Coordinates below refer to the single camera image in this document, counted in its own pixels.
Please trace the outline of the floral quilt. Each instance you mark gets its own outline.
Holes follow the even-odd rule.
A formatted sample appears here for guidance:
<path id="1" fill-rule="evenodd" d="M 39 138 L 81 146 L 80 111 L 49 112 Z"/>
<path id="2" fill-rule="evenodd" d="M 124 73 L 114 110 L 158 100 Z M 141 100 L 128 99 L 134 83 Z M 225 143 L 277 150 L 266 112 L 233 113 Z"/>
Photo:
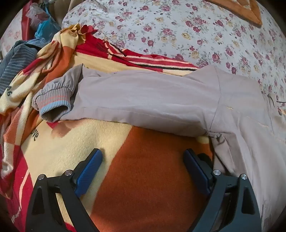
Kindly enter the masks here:
<path id="1" fill-rule="evenodd" d="M 208 1 L 84 1 L 61 25 L 91 25 L 121 48 L 247 76 L 283 102 L 285 35 L 264 7 L 260 12 L 263 24 L 255 27 Z"/>

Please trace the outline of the blue plastic bag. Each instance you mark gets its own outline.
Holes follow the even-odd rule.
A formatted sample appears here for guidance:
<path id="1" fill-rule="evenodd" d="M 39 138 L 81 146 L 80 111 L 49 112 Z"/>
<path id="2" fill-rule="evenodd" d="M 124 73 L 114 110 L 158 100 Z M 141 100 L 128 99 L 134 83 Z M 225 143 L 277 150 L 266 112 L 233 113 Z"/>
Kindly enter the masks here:
<path id="1" fill-rule="evenodd" d="M 37 31 L 35 33 L 35 38 L 44 38 L 46 41 L 50 41 L 53 39 L 54 35 L 60 30 L 60 26 L 52 17 L 50 17 L 48 20 L 42 21 L 38 25 Z"/>

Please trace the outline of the orange red cream blanket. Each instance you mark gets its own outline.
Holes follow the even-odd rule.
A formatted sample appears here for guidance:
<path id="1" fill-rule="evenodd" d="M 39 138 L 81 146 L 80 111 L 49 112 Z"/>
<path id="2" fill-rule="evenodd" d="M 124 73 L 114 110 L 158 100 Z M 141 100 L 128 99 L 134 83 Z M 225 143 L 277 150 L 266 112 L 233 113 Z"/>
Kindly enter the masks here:
<path id="1" fill-rule="evenodd" d="M 1 197 L 9 219 L 25 231 L 38 176 L 61 175 L 99 148 L 103 162 L 81 201 L 100 231 L 186 231 L 206 197 L 189 176 L 183 152 L 212 156 L 206 138 L 93 119 L 49 123 L 32 108 L 38 90 L 78 64 L 106 73 L 129 69 L 79 53 L 92 32 L 80 25 L 57 32 L 1 95 Z"/>

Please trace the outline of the orange checkered cushion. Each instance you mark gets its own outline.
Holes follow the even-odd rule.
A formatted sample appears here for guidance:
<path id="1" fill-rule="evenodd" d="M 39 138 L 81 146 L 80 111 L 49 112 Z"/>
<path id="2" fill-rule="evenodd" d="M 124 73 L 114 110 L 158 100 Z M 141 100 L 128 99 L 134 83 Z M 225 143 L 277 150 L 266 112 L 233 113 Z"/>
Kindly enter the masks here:
<path id="1" fill-rule="evenodd" d="M 209 0 L 209 2 L 231 11 L 257 27 L 262 26 L 260 9 L 255 0 Z"/>

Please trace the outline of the grey striped garment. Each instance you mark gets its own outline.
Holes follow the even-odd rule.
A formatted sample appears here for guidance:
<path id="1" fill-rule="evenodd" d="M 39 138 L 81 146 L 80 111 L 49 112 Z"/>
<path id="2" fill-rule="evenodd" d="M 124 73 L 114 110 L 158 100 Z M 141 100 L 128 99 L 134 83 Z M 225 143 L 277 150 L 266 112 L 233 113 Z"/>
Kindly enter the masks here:
<path id="1" fill-rule="evenodd" d="M 36 59 L 36 55 L 48 41 L 37 38 L 17 41 L 1 62 L 1 95 L 14 77 Z"/>

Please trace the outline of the beige jacket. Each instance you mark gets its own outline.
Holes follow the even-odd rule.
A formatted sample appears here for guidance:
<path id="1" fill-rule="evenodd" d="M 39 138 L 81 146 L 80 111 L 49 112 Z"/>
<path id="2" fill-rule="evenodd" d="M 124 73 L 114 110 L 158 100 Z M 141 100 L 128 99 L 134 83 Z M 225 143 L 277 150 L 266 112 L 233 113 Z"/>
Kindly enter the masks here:
<path id="1" fill-rule="evenodd" d="M 254 80 L 214 66 L 176 76 L 80 64 L 40 89 L 32 106 L 48 122 L 92 118 L 208 136 L 215 166 L 250 178 L 262 230 L 285 217 L 285 113 Z"/>

